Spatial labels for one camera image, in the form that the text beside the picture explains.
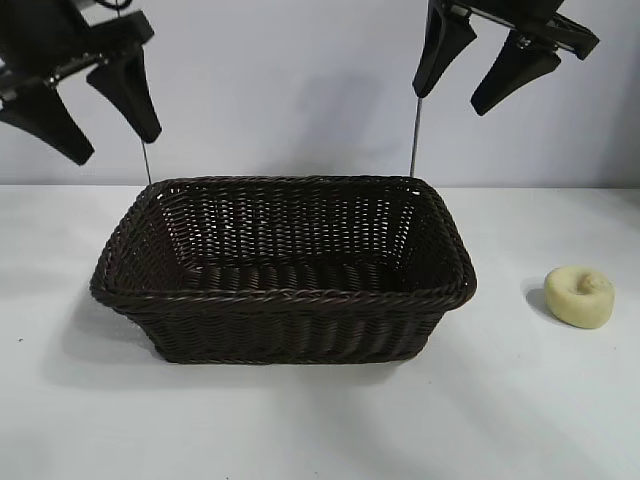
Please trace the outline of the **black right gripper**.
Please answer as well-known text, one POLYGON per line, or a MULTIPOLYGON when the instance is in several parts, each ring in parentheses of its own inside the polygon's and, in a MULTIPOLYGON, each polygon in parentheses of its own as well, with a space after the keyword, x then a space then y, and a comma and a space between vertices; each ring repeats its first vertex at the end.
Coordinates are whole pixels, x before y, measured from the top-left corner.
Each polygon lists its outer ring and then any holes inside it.
POLYGON ((519 88, 552 73, 561 63, 558 48, 586 59, 599 43, 587 27, 559 13, 563 0, 430 1, 424 47, 412 82, 425 98, 444 71, 476 38, 470 17, 478 15, 508 27, 507 38, 492 67, 471 97, 485 115, 519 88))

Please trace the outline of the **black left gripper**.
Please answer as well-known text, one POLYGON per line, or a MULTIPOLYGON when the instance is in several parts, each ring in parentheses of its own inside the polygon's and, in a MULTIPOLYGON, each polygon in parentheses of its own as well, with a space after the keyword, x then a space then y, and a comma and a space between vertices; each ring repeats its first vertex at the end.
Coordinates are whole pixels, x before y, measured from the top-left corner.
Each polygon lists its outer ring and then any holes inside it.
POLYGON ((162 132, 146 77, 154 30, 130 1, 3 1, 1 121, 40 139, 76 165, 94 148, 55 87, 81 72, 144 143, 162 132), (47 87, 35 87, 43 84, 47 87))

